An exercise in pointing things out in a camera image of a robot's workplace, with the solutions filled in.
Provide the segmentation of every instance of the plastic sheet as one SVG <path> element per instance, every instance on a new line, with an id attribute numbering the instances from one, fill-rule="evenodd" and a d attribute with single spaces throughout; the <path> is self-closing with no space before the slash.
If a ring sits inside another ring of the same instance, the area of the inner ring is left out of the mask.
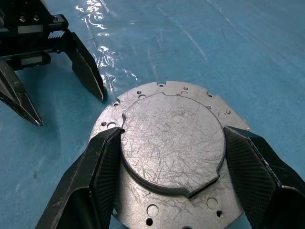
<path id="1" fill-rule="evenodd" d="M 305 177 L 302 0 L 46 2 L 94 56 L 108 100 L 101 104 L 84 89 L 63 54 L 18 73 L 45 126 L 0 104 L 0 228 L 34 228 L 104 107 L 153 81 L 219 94 Z M 112 228 L 122 225 L 113 220 Z M 250 225 L 243 216 L 230 228 Z"/>

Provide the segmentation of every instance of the bolt hole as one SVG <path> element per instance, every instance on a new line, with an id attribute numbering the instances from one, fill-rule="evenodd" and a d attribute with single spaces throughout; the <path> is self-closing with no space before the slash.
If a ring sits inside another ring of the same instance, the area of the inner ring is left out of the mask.
<path id="1" fill-rule="evenodd" d="M 216 215 L 217 215 L 218 217 L 224 217 L 224 216 L 223 216 L 223 212 L 220 211 L 220 210 L 218 210 L 218 211 L 216 212 Z"/>
<path id="2" fill-rule="evenodd" d="M 151 226 L 153 224 L 153 219 L 152 218 L 148 218 L 147 220 L 146 220 L 146 225 L 147 226 Z"/>

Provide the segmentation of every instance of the circular cutout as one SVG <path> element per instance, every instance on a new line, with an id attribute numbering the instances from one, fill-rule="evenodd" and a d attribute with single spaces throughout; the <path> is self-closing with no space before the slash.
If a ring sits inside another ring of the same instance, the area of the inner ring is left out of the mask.
<path id="1" fill-rule="evenodd" d="M 180 94 L 181 94 L 182 96 L 187 96 L 189 93 L 183 91 L 183 92 L 181 92 Z"/>
<path id="2" fill-rule="evenodd" d="M 147 220 L 146 220 L 146 225 L 147 226 L 151 226 L 153 224 L 153 219 L 152 218 L 148 218 Z"/>
<path id="3" fill-rule="evenodd" d="M 154 204 L 151 204 L 147 208 L 147 215 L 149 215 L 150 217 L 155 217 L 156 215 L 158 215 L 158 212 L 159 212 L 159 209 Z"/>
<path id="4" fill-rule="evenodd" d="M 218 207 L 218 201 L 215 198 L 208 198 L 206 204 L 209 207 L 209 209 L 212 209 L 212 210 L 214 210 Z"/>
<path id="5" fill-rule="evenodd" d="M 220 211 L 220 210 L 218 210 L 218 211 L 216 212 L 216 215 L 217 215 L 218 217 L 220 217 L 220 218 L 224 217 L 223 212 Z"/>
<path id="6" fill-rule="evenodd" d="M 226 112 L 221 111 L 221 112 L 218 113 L 218 117 L 220 117 L 220 118 L 222 118 L 222 119 L 227 118 L 227 116 L 228 116 L 228 115 L 226 114 Z"/>
<path id="7" fill-rule="evenodd" d="M 107 128 L 111 129 L 111 128 L 115 128 L 116 124 L 115 123 L 108 123 Z"/>
<path id="8" fill-rule="evenodd" d="M 144 94 L 141 94 L 141 95 L 139 95 L 139 97 L 138 97 L 139 99 L 143 99 L 143 98 L 146 98 L 146 95 L 144 95 Z"/>

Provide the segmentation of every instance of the blue surface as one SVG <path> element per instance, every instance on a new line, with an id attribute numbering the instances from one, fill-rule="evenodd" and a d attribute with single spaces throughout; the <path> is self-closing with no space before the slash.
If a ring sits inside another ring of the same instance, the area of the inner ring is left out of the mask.
<path id="1" fill-rule="evenodd" d="M 303 0 L 49 0 L 99 66 L 101 104 L 69 59 L 18 72 L 44 120 L 0 104 L 0 228 L 32 229 L 107 104 L 135 86 L 185 81 L 219 94 L 305 178 Z M 112 228 L 122 228 L 112 221 Z M 230 226 L 249 229 L 245 216 Z"/>

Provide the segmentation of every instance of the small hole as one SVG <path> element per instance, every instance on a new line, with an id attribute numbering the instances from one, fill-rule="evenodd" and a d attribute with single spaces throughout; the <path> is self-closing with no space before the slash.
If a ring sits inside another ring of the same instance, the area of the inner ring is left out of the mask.
<path id="1" fill-rule="evenodd" d="M 223 212 L 219 210 L 219 211 L 216 212 L 216 215 L 218 217 L 223 217 Z"/>
<path id="2" fill-rule="evenodd" d="M 215 198 L 208 198 L 206 204 L 207 204 L 208 208 L 211 210 L 215 210 L 218 207 L 218 201 Z"/>
<path id="3" fill-rule="evenodd" d="M 147 226 L 151 226 L 153 224 L 153 219 L 152 218 L 148 218 L 147 220 L 146 220 L 146 225 Z"/>
<path id="4" fill-rule="evenodd" d="M 118 208 L 114 208 L 114 209 L 112 210 L 112 215 L 113 215 L 113 216 L 116 216 L 118 213 L 119 213 L 119 209 L 118 209 Z"/>
<path id="5" fill-rule="evenodd" d="M 158 215 L 159 213 L 159 209 L 156 205 L 151 204 L 150 206 L 147 207 L 147 215 L 149 215 L 150 217 L 155 217 L 156 215 Z"/>
<path id="6" fill-rule="evenodd" d="M 220 117 L 220 118 L 222 118 L 222 119 L 225 119 L 225 118 L 227 118 L 227 114 L 226 114 L 226 112 L 223 112 L 223 111 L 221 111 L 221 112 L 219 112 L 219 114 L 218 114 L 218 117 Z"/>
<path id="7" fill-rule="evenodd" d="M 118 203 L 114 203 L 113 209 L 112 209 L 112 215 L 118 216 L 121 211 L 121 207 Z"/>
<path id="8" fill-rule="evenodd" d="M 184 91 L 181 92 L 182 96 L 187 96 L 188 94 L 189 94 L 188 92 L 184 92 Z"/>
<path id="9" fill-rule="evenodd" d="M 116 124 L 115 123 L 108 123 L 107 128 L 111 129 L 111 128 L 115 128 Z"/>
<path id="10" fill-rule="evenodd" d="M 139 99 L 143 99 L 143 98 L 145 98 L 146 97 L 146 95 L 144 95 L 144 94 L 141 94 L 141 95 L 139 95 Z"/>

